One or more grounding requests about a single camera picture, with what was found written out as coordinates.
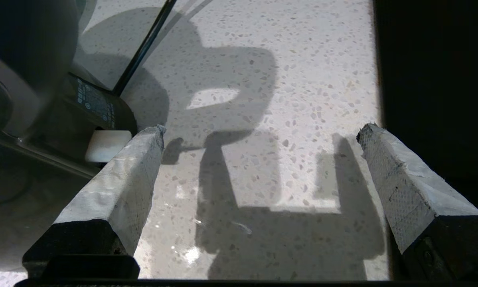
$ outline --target white foam block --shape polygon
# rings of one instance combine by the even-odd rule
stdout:
[[[157,126],[139,132],[80,190],[55,223],[106,220],[133,255],[152,205],[164,131]]]
[[[358,134],[374,185],[401,253],[438,216],[478,216],[478,209],[385,129]]]
[[[130,131],[93,132],[85,154],[89,162],[108,162],[131,140]]]

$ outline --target black cable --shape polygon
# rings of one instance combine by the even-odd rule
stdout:
[[[120,96],[122,94],[122,92],[126,88],[127,83],[129,83],[129,80],[131,80],[131,77],[133,76],[134,72],[142,62],[145,54],[148,52],[148,49],[151,47],[152,43],[156,39],[157,34],[159,34],[159,31],[161,30],[161,27],[163,27],[166,18],[168,18],[168,15],[172,11],[175,2],[177,2],[177,0],[166,0],[163,7],[161,8],[161,11],[159,11],[159,14],[157,15],[154,24],[152,24],[150,31],[148,31],[148,34],[143,40],[142,45],[138,48],[135,55],[129,62],[129,65],[127,65],[127,68],[122,73],[122,76],[120,76],[119,81],[113,88],[113,95]]]

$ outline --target speckled white floor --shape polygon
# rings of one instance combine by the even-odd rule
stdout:
[[[112,87],[162,1],[87,5],[76,60]],[[354,137],[380,119],[368,0],[180,0],[124,91],[166,156],[143,278],[385,280]]]

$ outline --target terrazzo floor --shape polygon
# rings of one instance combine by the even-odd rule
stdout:
[[[76,61],[113,87],[161,6],[89,1]],[[381,202],[354,139],[381,124],[371,2],[174,10],[123,95],[140,128],[167,128],[140,277],[389,279]]]

